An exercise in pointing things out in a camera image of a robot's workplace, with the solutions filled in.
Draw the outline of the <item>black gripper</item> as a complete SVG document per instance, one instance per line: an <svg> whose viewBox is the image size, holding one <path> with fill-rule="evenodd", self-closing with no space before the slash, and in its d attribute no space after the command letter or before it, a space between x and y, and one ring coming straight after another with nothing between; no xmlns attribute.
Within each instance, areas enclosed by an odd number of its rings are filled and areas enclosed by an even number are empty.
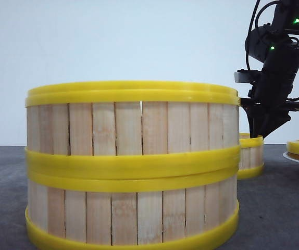
<svg viewBox="0 0 299 250"><path fill-rule="evenodd" d="M291 120L290 111L299 111L298 101L289 101L299 69L299 48L269 50L261 71L239 70L235 82L249 83L248 97L241 99L247 114L250 138L267 137Z"/></svg>

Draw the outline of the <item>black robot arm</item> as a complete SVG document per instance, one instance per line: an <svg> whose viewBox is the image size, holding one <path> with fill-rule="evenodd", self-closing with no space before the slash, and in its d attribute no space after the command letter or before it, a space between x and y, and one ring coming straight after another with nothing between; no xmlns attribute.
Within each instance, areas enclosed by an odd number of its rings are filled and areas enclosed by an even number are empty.
<svg viewBox="0 0 299 250"><path fill-rule="evenodd" d="M290 98L299 69L299 1L272 1L254 8L245 40L246 58L261 63L235 72L236 83L249 83L247 98L241 99L250 136L268 136L290 121L289 112L299 111L299 97Z"/></svg>

